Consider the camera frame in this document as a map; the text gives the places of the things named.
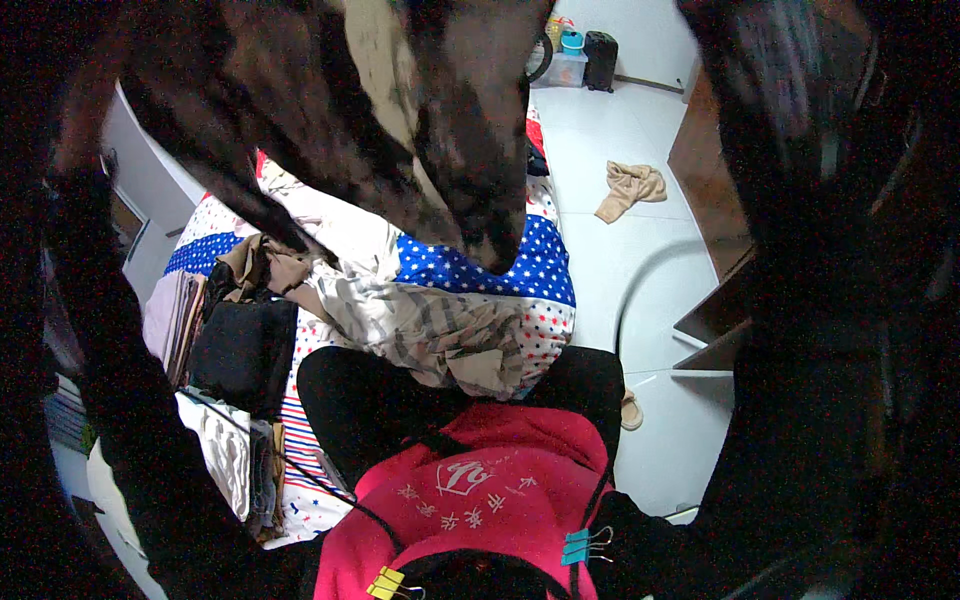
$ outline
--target binder clip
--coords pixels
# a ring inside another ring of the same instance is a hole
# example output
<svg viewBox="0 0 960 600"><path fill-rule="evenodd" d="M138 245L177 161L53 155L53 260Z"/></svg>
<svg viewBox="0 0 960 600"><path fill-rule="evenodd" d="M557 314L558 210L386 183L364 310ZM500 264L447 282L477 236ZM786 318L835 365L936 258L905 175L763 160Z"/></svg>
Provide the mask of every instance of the binder clip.
<svg viewBox="0 0 960 600"><path fill-rule="evenodd" d="M407 588L402 586L403 573L394 571L386 566L380 567L380 574L376 576L373 583L367 588L367 594L378 600L393 600L394 596L402 596L407 600L413 600L414 596L410 592L418 591L419 600L426 598L426 590L423 588Z"/></svg>
<svg viewBox="0 0 960 600"><path fill-rule="evenodd" d="M593 541L595 538L603 535L604 532L607 532L608 537L603 541ZM590 554L590 550L596 550L602 548L611 541L613 541L613 528L608 525L595 533L594 535L590 534L588 529L581 529L580 531L575 531L572 534L566 534L565 538L566 544L564 545L564 557L560 559L561 566L570 566L571 564L583 563L587 564L590 559L601 559L612 563L611 559L600 555L600 554Z"/></svg>

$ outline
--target white tiled floor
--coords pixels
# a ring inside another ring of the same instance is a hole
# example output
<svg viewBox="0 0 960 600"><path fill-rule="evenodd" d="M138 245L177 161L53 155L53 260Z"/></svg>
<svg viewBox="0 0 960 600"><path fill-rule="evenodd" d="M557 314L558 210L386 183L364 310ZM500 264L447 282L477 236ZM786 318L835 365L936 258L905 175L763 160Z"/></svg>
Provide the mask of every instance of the white tiled floor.
<svg viewBox="0 0 960 600"><path fill-rule="evenodd" d="M732 410L728 376L678 376L671 367L696 350L673 323L717 284L683 192L667 166L686 106L671 92L616 84L532 92L557 192L577 295L573 343L613 350L616 312L628 283L645 276L623 326L621 362L644 423L622 432L617 487L650 515L698 504ZM593 215L606 197L606 161L649 164L663 173L667 200L635 204L612 225Z"/></svg>

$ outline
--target brown slipper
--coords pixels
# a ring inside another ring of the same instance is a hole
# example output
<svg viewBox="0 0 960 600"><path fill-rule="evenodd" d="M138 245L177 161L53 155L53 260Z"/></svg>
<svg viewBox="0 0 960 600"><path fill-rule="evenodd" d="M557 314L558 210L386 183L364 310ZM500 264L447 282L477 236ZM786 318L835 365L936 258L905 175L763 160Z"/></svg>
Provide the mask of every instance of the brown slipper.
<svg viewBox="0 0 960 600"><path fill-rule="evenodd" d="M620 404L620 426L627 431L636 431L643 424L643 411L636 403L636 396L630 390L623 395Z"/></svg>

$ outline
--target wooden cabinet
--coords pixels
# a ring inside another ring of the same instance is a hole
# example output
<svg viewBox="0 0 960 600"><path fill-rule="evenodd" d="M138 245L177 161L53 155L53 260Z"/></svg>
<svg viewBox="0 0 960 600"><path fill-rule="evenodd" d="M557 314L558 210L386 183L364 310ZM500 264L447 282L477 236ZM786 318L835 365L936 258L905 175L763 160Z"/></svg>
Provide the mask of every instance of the wooden cabinet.
<svg viewBox="0 0 960 600"><path fill-rule="evenodd" d="M721 151L719 106L700 68L667 164L693 211L718 279L750 248L747 220Z"/></svg>
<svg viewBox="0 0 960 600"><path fill-rule="evenodd" d="M730 371L736 350L750 335L744 287L752 267L751 257L745 256L751 240L723 157L719 113L700 68L667 164L684 191L720 285L674 325L708 344L674 369Z"/></svg>

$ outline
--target blue binder clip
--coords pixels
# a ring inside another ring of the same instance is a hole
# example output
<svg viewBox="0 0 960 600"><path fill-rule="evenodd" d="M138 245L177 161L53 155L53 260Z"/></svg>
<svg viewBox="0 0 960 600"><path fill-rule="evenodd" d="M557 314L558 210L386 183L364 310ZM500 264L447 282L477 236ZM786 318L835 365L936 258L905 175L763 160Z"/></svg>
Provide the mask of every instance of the blue binder clip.
<svg viewBox="0 0 960 600"><path fill-rule="evenodd" d="M606 540L592 541L594 538L599 537L604 532L609 534L609 537ZM561 566L570 566L576 563L587 564L590 559L602 559L608 563L613 562L605 556L601 556L599 554L590 554L590 550L602 548L613 541L613 528L610 525L604 527L594 535L591 535L588 529L581 529L580 531L575 531L572 534L566 534L565 541L566 544L564 545L564 557L560 559Z"/></svg>

